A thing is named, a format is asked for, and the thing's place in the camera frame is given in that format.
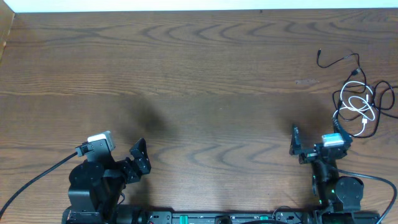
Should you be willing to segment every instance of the wooden table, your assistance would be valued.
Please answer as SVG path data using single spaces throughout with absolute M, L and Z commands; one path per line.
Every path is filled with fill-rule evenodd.
M 105 130 L 117 160 L 148 142 L 152 172 L 127 186 L 126 203 L 316 205 L 310 166 L 289 156 L 290 128 L 298 124 L 309 146 L 331 133 L 331 93 L 356 68 L 353 58 L 318 68 L 317 50 L 322 64 L 357 52 L 369 83 L 396 85 L 397 28 L 397 9 L 18 14 L 0 66 L 0 205 Z M 359 120 L 345 126 L 361 129 Z M 382 116 L 339 168 L 398 184 L 397 134 L 398 121 Z M 81 162 L 30 186 L 1 222 L 59 223 Z M 363 181 L 362 209 L 383 212 L 391 188 Z

